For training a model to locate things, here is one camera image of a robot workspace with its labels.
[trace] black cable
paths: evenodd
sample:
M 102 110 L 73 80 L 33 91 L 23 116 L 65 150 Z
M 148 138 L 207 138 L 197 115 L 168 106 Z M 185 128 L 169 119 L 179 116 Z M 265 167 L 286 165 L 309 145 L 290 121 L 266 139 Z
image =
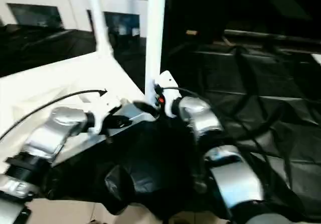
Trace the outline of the black cable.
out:
M 98 92 L 100 94 L 100 96 L 102 96 L 103 94 L 105 94 L 107 91 L 106 90 L 84 90 L 84 91 L 78 91 L 78 92 L 74 92 L 74 93 L 70 93 L 70 94 L 67 94 L 65 96 L 62 96 L 62 97 L 59 97 L 57 99 L 54 99 L 40 107 L 38 107 L 37 109 L 33 110 L 32 112 L 30 112 L 29 114 L 23 116 L 21 119 L 19 119 L 18 121 L 16 121 L 9 129 L 7 129 L 7 131 L 5 131 L 1 137 L 0 137 L 0 142 L 4 139 L 4 137 L 9 133 L 11 132 L 15 127 L 17 127 L 22 121 L 24 121 L 25 119 L 27 119 L 28 117 L 30 117 L 31 115 L 35 114 L 36 112 L 56 103 L 56 102 L 59 102 L 65 98 L 68 98 L 68 97 L 72 97 L 72 96 L 75 96 L 75 95 L 79 95 L 79 94 L 83 94 L 83 93 L 89 93 L 89 92 Z
M 196 92 L 193 92 L 193 91 L 190 91 L 188 89 L 181 88 L 181 87 L 162 87 L 162 90 L 164 90 L 164 89 L 175 89 L 175 90 L 187 92 L 187 93 L 189 93 L 189 94 L 191 94 L 191 95 L 193 95 L 195 97 L 198 97 L 199 99 L 203 100 L 204 102 L 208 103 L 213 110 L 217 109 L 223 115 L 225 115 L 225 116 L 231 118 L 232 120 L 234 120 L 235 122 L 237 122 L 243 128 L 243 130 L 245 131 L 245 133 L 248 136 L 248 138 L 254 142 L 254 144 L 256 145 L 256 148 L 258 149 L 259 152 L 261 152 L 260 154 L 263 156 L 264 161 L 268 165 L 268 171 L 270 171 L 270 185 L 269 185 L 270 193 L 269 193 L 269 195 L 272 194 L 272 190 L 273 190 L 273 186 L 274 186 L 274 174 L 273 174 L 273 169 L 272 169 L 271 162 L 270 162 L 269 158 L 267 157 L 267 155 L 266 155 L 264 149 L 262 148 L 262 146 L 257 142 L 255 137 L 253 137 L 251 131 L 243 124 L 243 122 L 241 120 L 239 120 L 237 117 L 235 117 L 233 115 L 230 115 L 230 114 L 226 113 L 222 109 L 218 109 L 217 107 L 214 107 L 207 98 L 199 95 Z

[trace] white cabinet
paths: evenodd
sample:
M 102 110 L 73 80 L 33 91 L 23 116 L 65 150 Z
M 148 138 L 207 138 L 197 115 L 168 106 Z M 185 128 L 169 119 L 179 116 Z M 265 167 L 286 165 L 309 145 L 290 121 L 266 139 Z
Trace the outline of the white cabinet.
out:
M 101 8 L 105 13 L 105 18 L 107 25 L 115 25 L 115 21 L 118 21 L 119 28 L 124 28 L 121 21 L 132 21 L 130 28 L 133 31 L 137 31 L 139 28 L 140 37 L 146 37 L 147 31 L 147 0 L 100 0 Z M 89 0 L 70 0 L 72 5 L 74 16 L 77 22 L 79 30 L 91 31 L 90 23 L 90 4 Z M 118 29 L 122 35 L 123 31 L 128 31 L 128 29 Z
M 142 38 L 146 37 L 147 0 L 100 2 L 110 30 L 120 35 L 139 34 Z M 4 25 L 37 25 L 92 31 L 89 0 L 0 0 L 0 19 Z
M 69 0 L 0 0 L 3 24 L 77 28 Z

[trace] white metal frame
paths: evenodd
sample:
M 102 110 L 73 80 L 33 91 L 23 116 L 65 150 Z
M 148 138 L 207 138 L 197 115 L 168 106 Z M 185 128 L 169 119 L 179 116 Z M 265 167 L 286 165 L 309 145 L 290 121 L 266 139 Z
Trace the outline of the white metal frame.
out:
M 5 25 L 17 23 L 16 18 L 8 6 L 8 3 L 57 7 L 64 28 L 77 28 L 69 0 L 0 0 L 0 12 L 2 13 L 1 18 Z

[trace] black plastic sheet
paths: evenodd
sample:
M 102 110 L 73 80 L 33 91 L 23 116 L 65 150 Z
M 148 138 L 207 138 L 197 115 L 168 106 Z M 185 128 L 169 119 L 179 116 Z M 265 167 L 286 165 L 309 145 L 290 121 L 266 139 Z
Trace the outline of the black plastic sheet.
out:
M 0 46 L 5 76 L 92 52 L 95 41 L 89 32 L 6 26 Z M 144 52 L 118 45 L 115 58 L 143 89 Z M 296 221 L 321 221 L 321 67 L 310 55 L 193 46 L 169 55 L 162 68 L 252 131 L 273 167 L 273 208 Z M 254 143 L 239 124 L 220 116 L 268 190 L 266 163 Z M 113 144 L 100 143 L 53 168 L 45 197 L 101 202 L 113 214 L 139 202 L 161 219 L 184 209 L 220 215 L 221 206 L 193 192 L 189 135 L 174 122 L 142 123 Z

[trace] metal clamp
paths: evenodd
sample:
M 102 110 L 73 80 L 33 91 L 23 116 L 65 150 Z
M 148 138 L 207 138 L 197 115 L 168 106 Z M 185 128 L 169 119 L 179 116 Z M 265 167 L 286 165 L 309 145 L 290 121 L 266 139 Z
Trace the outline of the metal clamp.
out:
M 263 200 L 263 188 L 259 178 L 235 146 L 213 148 L 205 157 L 220 163 L 219 166 L 211 168 L 211 173 L 228 208 L 246 201 Z
M 38 193 L 39 189 L 33 184 L 0 174 L 0 191 L 17 198 L 26 198 Z
M 182 120 L 189 123 L 196 140 L 208 131 L 223 130 L 211 107 L 199 98 L 184 97 L 179 109 Z
M 83 110 L 58 107 L 48 120 L 35 129 L 23 145 L 22 151 L 53 162 L 67 138 L 81 133 L 87 123 Z

